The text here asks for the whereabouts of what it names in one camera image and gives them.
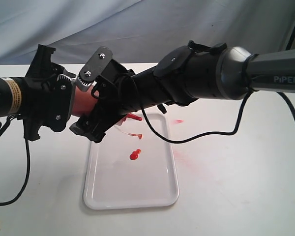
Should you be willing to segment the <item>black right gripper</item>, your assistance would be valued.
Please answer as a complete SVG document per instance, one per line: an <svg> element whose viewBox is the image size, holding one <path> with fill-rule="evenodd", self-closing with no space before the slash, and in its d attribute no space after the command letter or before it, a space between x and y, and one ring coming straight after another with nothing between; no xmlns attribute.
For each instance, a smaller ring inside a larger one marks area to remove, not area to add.
<svg viewBox="0 0 295 236"><path fill-rule="evenodd" d="M105 132L114 126L125 115L118 113L121 104L119 80L128 70L112 59L104 71L89 87L97 103L89 115L82 115L69 129L76 135L84 136L90 141L99 143Z"/></svg>

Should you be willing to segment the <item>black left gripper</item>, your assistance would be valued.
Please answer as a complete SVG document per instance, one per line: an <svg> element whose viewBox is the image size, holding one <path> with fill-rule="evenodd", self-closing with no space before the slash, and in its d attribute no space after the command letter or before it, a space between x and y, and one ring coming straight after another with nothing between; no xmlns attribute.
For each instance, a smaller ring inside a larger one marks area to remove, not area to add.
<svg viewBox="0 0 295 236"><path fill-rule="evenodd" d="M62 132L71 116L76 74L51 61L55 48L39 44L22 79L24 138L40 139L42 126Z"/></svg>

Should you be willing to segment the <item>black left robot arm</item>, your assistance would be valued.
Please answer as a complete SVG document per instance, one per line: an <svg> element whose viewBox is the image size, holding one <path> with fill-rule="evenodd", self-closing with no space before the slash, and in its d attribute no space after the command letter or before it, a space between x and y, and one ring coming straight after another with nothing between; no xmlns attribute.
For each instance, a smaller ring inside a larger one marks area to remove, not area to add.
<svg viewBox="0 0 295 236"><path fill-rule="evenodd" d="M36 141L45 126L65 129L71 116L76 75L53 63L55 48L38 45L24 77L0 77L0 136L13 119L22 120L24 138Z"/></svg>

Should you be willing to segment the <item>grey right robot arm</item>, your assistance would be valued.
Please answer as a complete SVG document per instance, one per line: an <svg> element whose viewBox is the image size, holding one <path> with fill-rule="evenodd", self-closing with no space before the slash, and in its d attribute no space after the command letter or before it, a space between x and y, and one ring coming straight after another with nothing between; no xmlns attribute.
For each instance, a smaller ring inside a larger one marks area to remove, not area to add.
<svg viewBox="0 0 295 236"><path fill-rule="evenodd" d="M212 47L189 41L139 74L126 69L107 47L99 47L80 70L76 86L90 91L96 104L70 130L99 143L127 114L156 106L188 106L200 99L246 102L260 90L295 93L295 49L252 54L225 43Z"/></svg>

